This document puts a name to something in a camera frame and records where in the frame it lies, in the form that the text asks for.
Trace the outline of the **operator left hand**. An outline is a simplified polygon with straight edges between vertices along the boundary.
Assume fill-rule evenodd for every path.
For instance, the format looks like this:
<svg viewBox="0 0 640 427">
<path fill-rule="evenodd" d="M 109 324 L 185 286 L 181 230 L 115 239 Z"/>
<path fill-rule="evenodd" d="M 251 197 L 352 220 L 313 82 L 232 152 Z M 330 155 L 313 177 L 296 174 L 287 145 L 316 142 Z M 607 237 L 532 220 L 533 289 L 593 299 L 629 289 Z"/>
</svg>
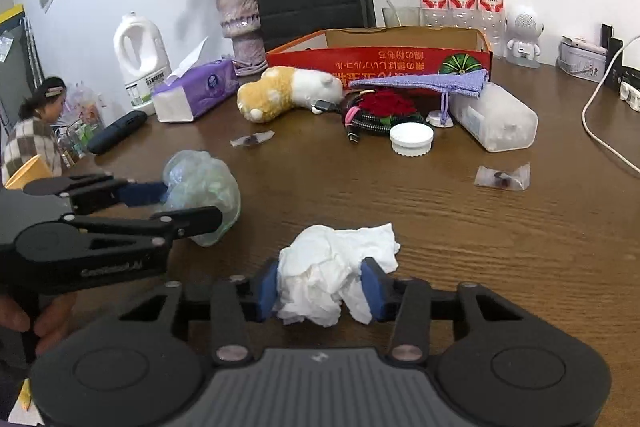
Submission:
<svg viewBox="0 0 640 427">
<path fill-rule="evenodd" d="M 27 313 L 11 297 L 2 294 L 0 300 L 1 327 L 18 333 L 33 331 L 38 337 L 35 355 L 42 355 L 67 336 L 76 301 L 77 293 L 55 297 L 49 306 L 41 311 L 35 325 L 32 325 Z"/>
</svg>

